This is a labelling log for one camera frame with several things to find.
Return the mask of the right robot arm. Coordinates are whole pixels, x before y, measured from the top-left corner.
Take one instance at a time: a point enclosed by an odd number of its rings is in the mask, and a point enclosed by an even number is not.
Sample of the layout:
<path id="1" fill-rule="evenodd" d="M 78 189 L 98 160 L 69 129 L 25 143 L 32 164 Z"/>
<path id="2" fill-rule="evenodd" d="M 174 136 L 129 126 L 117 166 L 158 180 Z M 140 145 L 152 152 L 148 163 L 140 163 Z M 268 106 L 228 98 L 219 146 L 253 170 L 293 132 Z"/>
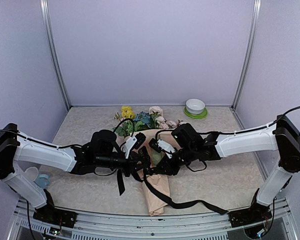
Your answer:
<path id="1" fill-rule="evenodd" d="M 179 145 L 155 136 L 152 148 L 167 155 L 165 163 L 174 173 L 195 160 L 216 161 L 245 153 L 255 153 L 267 176 L 256 193 L 255 202 L 246 210 L 246 218 L 256 222 L 276 195 L 300 172 L 300 131 L 285 115 L 264 125 L 233 132 L 198 132 L 189 123 L 171 131 Z"/>

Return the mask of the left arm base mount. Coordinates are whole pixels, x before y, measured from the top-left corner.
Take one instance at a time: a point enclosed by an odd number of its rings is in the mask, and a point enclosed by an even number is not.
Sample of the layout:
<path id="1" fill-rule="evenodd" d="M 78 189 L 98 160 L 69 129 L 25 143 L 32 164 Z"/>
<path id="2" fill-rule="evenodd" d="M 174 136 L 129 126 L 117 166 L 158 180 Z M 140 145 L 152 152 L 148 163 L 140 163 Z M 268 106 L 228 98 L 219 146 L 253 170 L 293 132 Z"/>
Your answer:
<path id="1" fill-rule="evenodd" d="M 36 209 L 33 214 L 33 218 L 44 223 L 73 229 L 77 219 L 77 213 L 74 211 L 49 208 L 45 206 L 40 209 Z"/>

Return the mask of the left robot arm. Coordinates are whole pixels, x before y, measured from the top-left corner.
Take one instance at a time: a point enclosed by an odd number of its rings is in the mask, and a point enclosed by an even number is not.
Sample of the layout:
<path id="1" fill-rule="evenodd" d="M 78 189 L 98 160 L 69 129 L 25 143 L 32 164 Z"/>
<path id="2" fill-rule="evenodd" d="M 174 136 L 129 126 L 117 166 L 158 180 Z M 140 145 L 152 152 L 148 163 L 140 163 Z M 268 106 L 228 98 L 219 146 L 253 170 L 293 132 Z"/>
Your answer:
<path id="1" fill-rule="evenodd" d="M 142 133 L 131 135 L 120 146 L 115 132 L 102 129 L 93 133 L 84 144 L 61 146 L 30 137 L 9 123 L 0 129 L 0 181 L 26 199 L 47 221 L 53 223 L 60 218 L 51 194 L 35 183 L 35 178 L 26 173 L 29 168 L 47 166 L 72 175 L 92 174 L 97 168 L 117 172 L 119 193 L 125 186 L 123 177 L 136 174 L 151 164 Z"/>

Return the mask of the pink rose stem bunch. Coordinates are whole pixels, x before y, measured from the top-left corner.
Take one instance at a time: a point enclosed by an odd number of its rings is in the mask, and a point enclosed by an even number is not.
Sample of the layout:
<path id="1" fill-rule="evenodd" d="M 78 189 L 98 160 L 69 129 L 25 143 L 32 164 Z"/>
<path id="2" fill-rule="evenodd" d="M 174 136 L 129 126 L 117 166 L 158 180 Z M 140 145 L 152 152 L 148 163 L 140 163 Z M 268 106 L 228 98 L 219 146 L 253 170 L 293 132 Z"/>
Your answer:
<path id="1" fill-rule="evenodd" d="M 179 120 L 179 119 L 177 121 L 166 120 L 163 116 L 158 116 L 155 119 L 155 122 L 157 123 L 158 128 L 162 130 L 175 129 L 178 126 L 187 123 L 186 121 Z"/>

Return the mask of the yellow fake flower stem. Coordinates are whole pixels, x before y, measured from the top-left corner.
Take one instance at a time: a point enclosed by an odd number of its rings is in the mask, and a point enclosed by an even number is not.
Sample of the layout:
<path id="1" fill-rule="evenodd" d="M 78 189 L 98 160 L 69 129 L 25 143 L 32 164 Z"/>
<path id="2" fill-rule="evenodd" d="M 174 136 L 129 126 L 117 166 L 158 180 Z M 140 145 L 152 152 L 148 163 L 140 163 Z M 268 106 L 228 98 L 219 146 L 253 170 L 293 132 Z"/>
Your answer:
<path id="1" fill-rule="evenodd" d="M 131 106 L 124 105 L 120 109 L 120 113 L 117 112 L 114 117 L 119 120 L 116 127 L 113 128 L 113 132 L 120 137 L 132 136 L 135 132 L 135 113 Z"/>

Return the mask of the blue fake flower stem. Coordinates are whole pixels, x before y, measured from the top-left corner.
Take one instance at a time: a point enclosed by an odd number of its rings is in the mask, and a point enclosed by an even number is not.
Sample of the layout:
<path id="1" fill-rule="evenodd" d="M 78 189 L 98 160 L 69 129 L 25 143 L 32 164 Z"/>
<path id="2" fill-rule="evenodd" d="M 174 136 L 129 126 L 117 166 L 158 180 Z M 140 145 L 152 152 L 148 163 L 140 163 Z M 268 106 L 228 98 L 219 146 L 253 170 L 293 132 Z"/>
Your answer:
<path id="1" fill-rule="evenodd" d="M 133 120 L 136 123 L 142 122 L 142 125 L 148 127 L 149 129 L 155 128 L 153 117 L 148 112 L 141 111 Z"/>

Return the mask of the black printed ribbon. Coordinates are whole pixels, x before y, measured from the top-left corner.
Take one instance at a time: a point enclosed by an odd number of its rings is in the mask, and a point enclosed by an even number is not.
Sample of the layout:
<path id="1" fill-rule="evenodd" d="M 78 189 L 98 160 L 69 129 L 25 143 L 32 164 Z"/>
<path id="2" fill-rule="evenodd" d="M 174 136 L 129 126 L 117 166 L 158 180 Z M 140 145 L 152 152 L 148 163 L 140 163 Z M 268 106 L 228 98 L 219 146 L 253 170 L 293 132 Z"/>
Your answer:
<path id="1" fill-rule="evenodd" d="M 142 147 L 139 151 L 139 153 L 143 154 L 145 153 L 145 157 L 150 157 L 148 154 L 148 151 L 145 147 Z M 118 190 L 119 190 L 119 195 L 121 196 L 124 191 L 125 191 L 125 185 L 123 183 L 123 178 L 122 178 L 122 174 L 119 173 L 120 171 L 117 171 L 117 184 L 118 184 Z M 140 176 L 138 175 L 137 172 L 133 173 L 133 177 L 135 178 L 135 180 L 142 182 Z M 201 203 L 203 204 L 207 209 L 209 209 L 210 211 L 213 211 L 215 213 L 218 213 L 220 215 L 225 215 L 228 213 L 227 210 L 222 209 L 220 207 L 217 207 L 215 205 L 212 205 L 204 200 L 193 200 L 193 201 L 188 201 L 188 202 L 182 202 L 182 203 L 176 203 L 172 200 L 171 197 L 163 194 L 162 192 L 158 191 L 157 189 L 155 189 L 148 180 L 144 179 L 143 182 L 145 183 L 146 187 L 148 188 L 148 190 L 155 195 L 158 199 L 160 199 L 161 201 L 163 201 L 164 203 L 166 203 L 167 205 L 171 206 L 174 209 L 187 209 L 187 208 L 191 208 L 194 205 Z"/>

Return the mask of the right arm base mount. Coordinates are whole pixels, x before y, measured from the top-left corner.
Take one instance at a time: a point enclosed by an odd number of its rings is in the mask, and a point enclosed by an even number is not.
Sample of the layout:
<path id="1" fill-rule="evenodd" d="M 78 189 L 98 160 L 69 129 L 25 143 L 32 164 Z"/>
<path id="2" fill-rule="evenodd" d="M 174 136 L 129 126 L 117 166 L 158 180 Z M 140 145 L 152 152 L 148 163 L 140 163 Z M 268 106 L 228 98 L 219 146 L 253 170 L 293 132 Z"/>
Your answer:
<path id="1" fill-rule="evenodd" d="M 272 218 L 269 206 L 253 204 L 248 208 L 233 210 L 228 213 L 232 228 L 265 221 Z"/>

